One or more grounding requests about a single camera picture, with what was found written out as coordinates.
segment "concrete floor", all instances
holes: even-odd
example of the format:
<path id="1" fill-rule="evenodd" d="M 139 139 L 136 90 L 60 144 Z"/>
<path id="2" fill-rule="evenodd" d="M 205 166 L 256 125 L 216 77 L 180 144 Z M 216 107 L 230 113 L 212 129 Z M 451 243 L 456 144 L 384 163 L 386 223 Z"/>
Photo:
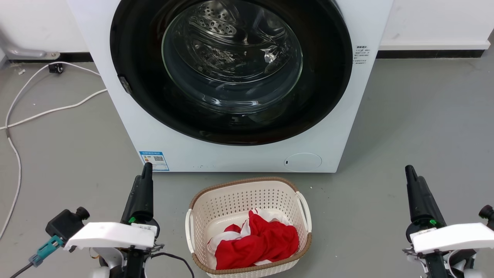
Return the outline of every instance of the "concrete floor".
<path id="1" fill-rule="evenodd" d="M 82 66 L 94 69 L 87 63 Z M 0 72 L 0 119 L 40 65 Z M 10 122 L 77 103 L 104 88 L 98 77 L 67 67 L 41 74 L 28 87 Z M 378 60 L 336 174 L 279 174 L 307 198 L 313 244 L 291 270 L 273 277 L 417 278 L 407 262 L 409 244 L 404 167 L 426 177 L 448 224 L 478 222 L 494 204 L 494 51 L 479 59 Z M 83 206 L 91 221 L 118 221 L 135 175 L 142 168 L 107 93 L 86 104 L 12 128 L 23 164 L 22 189 L 0 240 L 2 277 L 27 264 L 48 236 L 46 223 L 63 209 Z M 207 186 L 264 174 L 155 174 L 155 218 L 166 252 L 182 256 L 196 277 L 185 242 L 184 218 L 192 197 Z M 17 183 L 17 163 L 0 136 L 0 220 Z M 479 269 L 494 276 L 494 253 L 484 250 Z M 98 263 L 87 250 L 57 250 L 21 277 L 87 277 Z M 186 278 L 186 267 L 156 258 L 150 277 Z"/>

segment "clothes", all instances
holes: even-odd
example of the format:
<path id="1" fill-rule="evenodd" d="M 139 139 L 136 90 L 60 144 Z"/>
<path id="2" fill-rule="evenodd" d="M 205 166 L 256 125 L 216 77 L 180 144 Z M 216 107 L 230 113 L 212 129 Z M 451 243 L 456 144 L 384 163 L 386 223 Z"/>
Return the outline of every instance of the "clothes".
<path id="1" fill-rule="evenodd" d="M 297 251 L 297 230 L 285 215 L 262 209 L 253 209 L 248 215 L 242 228 L 230 225 L 208 242 L 217 270 L 269 264 Z"/>

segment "laundry basket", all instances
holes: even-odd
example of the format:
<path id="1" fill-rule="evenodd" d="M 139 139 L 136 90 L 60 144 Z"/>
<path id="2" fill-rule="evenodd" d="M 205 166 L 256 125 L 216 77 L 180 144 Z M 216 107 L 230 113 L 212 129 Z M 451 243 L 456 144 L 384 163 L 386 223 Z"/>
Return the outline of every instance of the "laundry basket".
<path id="1" fill-rule="evenodd" d="M 208 252 L 209 240 L 231 225 L 241 226 L 249 210 L 260 208 L 286 215 L 298 232 L 297 252 L 284 260 L 266 265 L 216 270 L 216 258 Z M 304 196 L 289 181 L 254 178 L 206 188 L 192 200 L 185 218 L 187 244 L 194 262 L 215 278 L 257 278 L 292 268 L 309 250 L 312 222 Z"/>

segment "basket handle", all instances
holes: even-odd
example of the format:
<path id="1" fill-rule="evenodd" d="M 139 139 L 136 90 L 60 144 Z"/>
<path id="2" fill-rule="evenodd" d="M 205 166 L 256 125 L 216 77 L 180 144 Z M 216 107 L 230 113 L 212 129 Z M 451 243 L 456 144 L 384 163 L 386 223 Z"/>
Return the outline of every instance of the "basket handle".
<path id="1" fill-rule="evenodd" d="M 309 205 L 307 204 L 304 195 L 302 195 L 302 193 L 300 193 L 299 191 L 295 192 L 295 196 L 297 196 L 298 200 L 300 201 L 299 202 L 301 206 L 300 210 L 302 212 L 305 212 L 305 217 L 303 218 L 305 228 L 307 229 L 308 232 L 312 232 L 312 218 L 310 216 Z"/>
<path id="2" fill-rule="evenodd" d="M 187 211 L 185 215 L 185 237 L 187 238 L 187 246 L 189 247 L 189 251 L 191 254 L 194 253 L 194 246 L 192 245 L 192 237 L 191 237 L 191 229 L 190 229 L 190 214 L 192 213 L 192 209 Z"/>

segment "washing machine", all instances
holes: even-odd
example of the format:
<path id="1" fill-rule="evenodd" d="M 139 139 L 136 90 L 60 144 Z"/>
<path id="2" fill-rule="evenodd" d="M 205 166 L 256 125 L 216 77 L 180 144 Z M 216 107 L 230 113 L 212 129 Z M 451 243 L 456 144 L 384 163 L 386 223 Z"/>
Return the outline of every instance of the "washing machine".
<path id="1" fill-rule="evenodd" d="M 68 4 L 154 171 L 335 172 L 392 0 Z"/>

